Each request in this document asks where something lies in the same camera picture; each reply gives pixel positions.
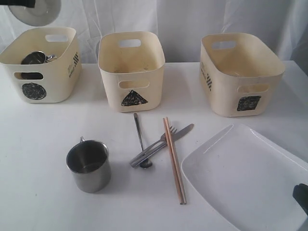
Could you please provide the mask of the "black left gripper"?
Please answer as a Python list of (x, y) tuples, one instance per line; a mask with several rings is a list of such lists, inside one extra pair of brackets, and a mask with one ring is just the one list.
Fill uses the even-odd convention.
[(35, 0), (7, 0), (7, 6), (23, 6), (28, 8), (34, 8), (35, 4)]

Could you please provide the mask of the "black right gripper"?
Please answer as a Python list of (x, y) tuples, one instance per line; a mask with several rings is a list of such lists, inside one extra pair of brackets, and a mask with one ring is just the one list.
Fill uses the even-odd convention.
[(293, 189), (293, 198), (301, 206), (305, 213), (308, 213), (308, 186), (300, 183)]

